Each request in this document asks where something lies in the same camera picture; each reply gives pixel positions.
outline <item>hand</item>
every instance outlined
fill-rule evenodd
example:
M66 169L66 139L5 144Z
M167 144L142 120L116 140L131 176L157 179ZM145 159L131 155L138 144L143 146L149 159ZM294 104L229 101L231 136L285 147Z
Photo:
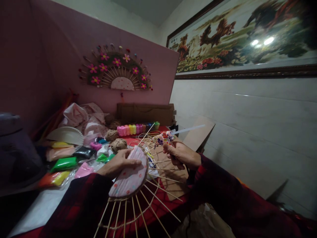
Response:
M132 149L119 150L118 154L112 158L107 164L97 171L97 174L114 179L119 176L120 172L125 168L134 168L142 164L141 160L128 159Z
M172 164L183 170L185 167L182 163L184 163L189 169L197 170L201 165L201 156L180 141L173 141L173 144L175 148L166 143L163 145L163 153L167 153L167 157L171 159Z

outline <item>red sleeve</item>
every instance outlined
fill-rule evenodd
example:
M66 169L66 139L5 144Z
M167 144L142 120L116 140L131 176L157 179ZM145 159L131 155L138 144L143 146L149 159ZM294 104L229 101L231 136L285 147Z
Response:
M227 171L201 154L193 192L210 203L239 237L301 237L297 225Z
M39 237L93 237L111 186L96 173L74 179Z

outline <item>person's left hand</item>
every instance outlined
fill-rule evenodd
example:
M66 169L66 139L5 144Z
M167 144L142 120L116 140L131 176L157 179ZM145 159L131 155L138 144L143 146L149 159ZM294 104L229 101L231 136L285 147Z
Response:
M97 174L114 179L124 168L134 168L142 164L141 160L126 159L132 149L119 150L118 154L97 171Z

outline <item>handmade fan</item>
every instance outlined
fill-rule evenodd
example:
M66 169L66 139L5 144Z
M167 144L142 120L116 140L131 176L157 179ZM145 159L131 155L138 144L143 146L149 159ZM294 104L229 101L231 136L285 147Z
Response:
M137 60L137 54L130 57L130 50L122 52L122 46L119 51L115 50L111 43L111 50L107 45L97 46L98 54L92 50L93 60L86 56L84 59L88 62L83 64L85 70L79 69L79 78L82 82L95 87L108 87L120 90L153 90L147 66L142 67L143 60Z
M136 146L134 146L133 150L131 151L131 153L129 154L127 159L138 159L142 161L142 164L139 165L136 168L128 168L128 169L124 169L121 174L118 176L118 178L116 179L116 181L114 182L113 186L111 187L110 191L109 191L109 199L108 199L108 203L106 205L106 208L103 212L103 215L100 219L100 222L98 224L96 233L94 238L96 237L99 228L107 228L106 231L106 236L108 235L109 230L113 230L113 237L115 237L115 233L118 229L123 227L123 237L125 237L125 227L128 224L132 224L135 223L135 231L136 231L136 237L138 237L138 233L137 233L137 220L140 218L140 216L142 217L143 221L144 221L144 225L145 225L145 229L147 231L148 237L150 238L150 234L146 225L146 221L144 219L144 212L147 209L150 209L154 216L157 218L157 220L159 221L159 223L162 225L162 228L164 229L164 231L166 232L167 236L170 238L170 235L168 234L168 232L166 231L165 227L163 226L162 222L160 221L160 219L158 218L157 214L155 213L154 209L152 208L151 204L153 202L153 199L156 198L159 202L162 203L162 205L179 221L181 222L169 209L168 207L156 196L157 190L161 189L163 191L165 191L166 193L168 193L169 195L175 197L176 199L182 201L181 199L179 199L178 197L174 196L173 194L167 192L166 190L164 190L163 188L161 188L161 186L159 185L160 183L160 179L167 179L167 180L171 180L174 182L179 182L170 178L165 178L165 177L161 177L160 175L160 171L161 170L167 170L167 169L161 169L159 167L159 163L160 162L166 162L166 161L155 161L154 160L154 155L150 154L150 151L152 149L154 149L154 145L157 144L157 139L159 140L159 138L157 138L155 140L155 142L153 142L154 140L151 138L146 138L147 134L149 133L149 131L146 133L146 135L144 136L144 138L139 141L136 141L134 143L138 143ZM157 171L159 175L151 175L148 171ZM153 176L158 178L158 182L156 180L153 180L153 182L155 182L156 184L154 184L152 181L150 181L151 179L147 179L147 176L149 176L151 179L153 179ZM145 185L145 182L150 183L151 185L156 186L155 191L152 191L150 188L147 187L147 185ZM145 191L143 192L143 189L146 189L146 191L150 192L153 197L151 199L151 201L148 201L148 199L146 198L146 196L144 195ZM140 202L139 202L139 198L138 196L142 196L146 203L147 203L147 207L141 208ZM130 203L127 203L127 201L131 201L132 202L132 207L133 207L133 217L134 219L132 219L129 222L126 222L126 214L127 214L127 206ZM106 213L106 210L108 208L109 203L114 203L113 204L113 208L111 211L111 215L109 218L109 222L108 225L103 225L102 224L102 220L104 218L104 215ZM121 208L121 203L125 204L124 206L124 223L118 225L118 217L119 217L119 213L120 213L120 208ZM112 221L112 216L114 213L114 209L116 204L119 203L119 208L118 208L118 213L117 213L117 218L116 218L116 222L115 222L115 226L110 226L111 221ZM140 211L140 214L138 215L136 213L136 211L138 211L136 208L138 207L138 210Z

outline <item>ceiling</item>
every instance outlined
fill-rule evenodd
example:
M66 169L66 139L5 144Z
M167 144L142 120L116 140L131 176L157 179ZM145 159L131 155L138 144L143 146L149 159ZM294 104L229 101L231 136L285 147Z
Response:
M182 0L111 0L141 18L160 26Z

